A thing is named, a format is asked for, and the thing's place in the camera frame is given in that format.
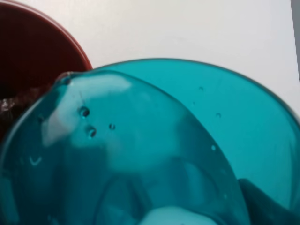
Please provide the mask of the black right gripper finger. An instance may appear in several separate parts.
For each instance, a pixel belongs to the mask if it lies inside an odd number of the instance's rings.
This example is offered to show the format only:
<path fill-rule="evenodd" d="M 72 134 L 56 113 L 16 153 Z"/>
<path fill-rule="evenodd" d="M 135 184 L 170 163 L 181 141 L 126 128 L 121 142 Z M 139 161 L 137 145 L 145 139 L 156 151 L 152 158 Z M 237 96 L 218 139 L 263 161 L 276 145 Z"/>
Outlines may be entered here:
<path fill-rule="evenodd" d="M 300 217 L 280 206 L 247 179 L 238 180 L 252 225 L 298 225 Z"/>

